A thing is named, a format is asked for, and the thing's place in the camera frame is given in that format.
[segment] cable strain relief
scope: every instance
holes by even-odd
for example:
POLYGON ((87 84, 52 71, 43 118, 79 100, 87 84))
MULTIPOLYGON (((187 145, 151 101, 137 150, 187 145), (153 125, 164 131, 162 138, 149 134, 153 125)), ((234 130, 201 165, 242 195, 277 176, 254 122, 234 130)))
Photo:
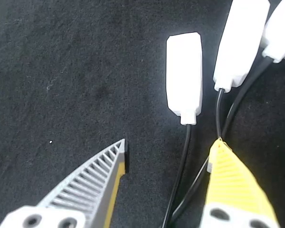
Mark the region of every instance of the cable strain relief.
POLYGON ((232 79, 224 78, 224 79, 217 79, 214 85, 214 89, 219 91, 219 89, 224 89, 225 93, 229 93, 232 88, 232 79))
POLYGON ((196 112, 195 111, 184 111, 180 114, 180 123, 182 125, 196 125, 196 112))
POLYGON ((263 57, 270 57, 274 63, 279 63, 285 57, 285 48, 280 45, 269 44, 262 52, 263 57))

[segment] white plug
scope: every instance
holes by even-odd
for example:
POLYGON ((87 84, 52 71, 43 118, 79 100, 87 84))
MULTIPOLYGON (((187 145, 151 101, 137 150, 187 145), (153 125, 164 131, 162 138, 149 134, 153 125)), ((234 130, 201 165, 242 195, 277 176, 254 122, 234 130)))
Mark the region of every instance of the white plug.
POLYGON ((195 125, 202 104, 202 48, 198 33, 168 38, 166 89, 168 107, 181 117, 180 123, 195 125))
POLYGON ((274 63, 285 58, 285 0, 280 2, 267 22, 261 46, 265 48, 263 56, 273 58, 274 63))
POLYGON ((268 0, 233 0, 218 49, 215 90, 228 93, 244 82, 256 58, 269 7, 268 0))

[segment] black cable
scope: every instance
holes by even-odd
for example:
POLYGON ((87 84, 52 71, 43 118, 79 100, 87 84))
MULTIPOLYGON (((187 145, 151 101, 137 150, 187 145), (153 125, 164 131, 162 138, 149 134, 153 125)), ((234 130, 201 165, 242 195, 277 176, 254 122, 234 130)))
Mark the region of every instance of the black cable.
POLYGON ((224 95, 225 90, 224 89, 219 89, 218 90, 218 97, 217 101, 215 103, 215 126, 217 129, 217 138, 222 138, 222 130, 220 128, 220 105, 222 103, 222 98, 224 95))
MULTIPOLYGON (((226 118, 226 121, 224 124, 224 128, 223 128, 223 132, 222 132, 222 138, 224 138, 226 136, 227 130, 228 130, 228 128, 229 128, 229 126, 233 120, 233 117, 236 114, 238 106, 241 103, 242 99, 244 98, 245 94, 247 93, 249 88, 252 86, 252 84, 263 74, 263 72, 268 68, 268 66, 270 66, 270 64, 272 62, 273 62, 272 58, 265 57, 261 61, 261 63, 256 67, 255 71, 251 72, 251 75, 247 78, 247 80, 242 85, 242 87, 241 87, 237 97, 235 98, 235 100, 234 100, 234 102, 233 102, 233 104, 229 110, 229 113, 227 115, 227 118, 226 118)), ((198 187, 201 183, 201 179, 206 173, 206 167, 207 167, 208 160, 209 160, 209 156, 207 157, 207 159, 203 163, 201 169, 199 170, 199 173, 197 174, 193 183, 189 187, 189 189, 188 189, 187 193, 185 194, 183 200, 178 205, 178 207, 174 210, 172 217, 171 217, 170 224, 175 222, 176 219, 179 217, 179 215, 182 214, 182 212, 185 210, 185 208, 189 204, 190 200, 192 199, 194 193, 198 189, 198 187)))
POLYGON ((180 186, 181 177, 182 177, 182 174, 184 172, 185 162, 186 162, 187 155, 188 155, 190 135, 191 135, 191 125, 188 124, 187 125, 186 140, 185 140, 184 148, 183 148, 181 159, 180 159, 180 166, 179 166, 179 169, 177 171, 176 180, 175 180, 174 185, 173 185, 172 193, 171 193, 170 200, 168 203, 168 207, 166 210, 166 215, 165 215, 165 218, 164 218, 163 223, 162 223, 162 228, 166 228, 170 222, 171 208, 172 208, 173 202, 175 200, 176 192, 180 186))
POLYGON ((229 128, 229 125, 231 124, 233 117, 235 116, 238 106, 243 100, 244 96, 246 95, 249 88, 254 84, 254 82, 263 74, 263 72, 270 66, 270 64, 274 60, 270 57, 265 57, 262 59, 258 67, 255 71, 253 71, 249 78, 244 82, 242 85, 236 99, 234 100, 232 106, 230 107, 229 113, 227 115, 226 121, 225 121, 225 128, 223 134, 226 134, 227 129, 229 128))

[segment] black carpet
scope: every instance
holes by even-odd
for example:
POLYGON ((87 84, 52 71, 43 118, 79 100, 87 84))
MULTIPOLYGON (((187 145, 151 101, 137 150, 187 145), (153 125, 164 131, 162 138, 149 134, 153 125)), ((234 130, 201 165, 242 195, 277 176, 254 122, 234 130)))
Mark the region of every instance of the black carpet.
MULTIPOLYGON (((271 0, 271 12, 279 0, 271 0)), ((111 227, 157 227, 186 127, 167 107, 166 40, 199 32, 203 107, 184 194, 215 140, 212 81, 231 0, 0 0, 0 222, 88 158, 129 140, 111 227)), ((224 100, 229 108, 237 89, 224 100)), ((251 88, 226 138, 285 228, 285 61, 251 88)), ((197 227, 204 179, 175 227, 197 227)))

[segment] white cable connector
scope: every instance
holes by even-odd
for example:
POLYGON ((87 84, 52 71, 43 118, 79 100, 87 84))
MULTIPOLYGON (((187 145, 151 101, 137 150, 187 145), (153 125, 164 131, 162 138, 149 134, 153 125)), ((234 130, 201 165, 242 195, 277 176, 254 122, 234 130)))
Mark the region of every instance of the white cable connector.
POLYGON ((263 56, 271 57, 274 63, 285 58, 285 0, 280 2, 267 22, 261 46, 265 48, 263 56))
POLYGON ((228 93, 244 82, 256 58, 269 7, 268 0, 233 0, 218 49, 215 90, 228 93))
POLYGON ((182 125, 195 125, 202 104, 202 48, 198 33, 168 38, 166 74, 168 107, 181 117, 182 125))

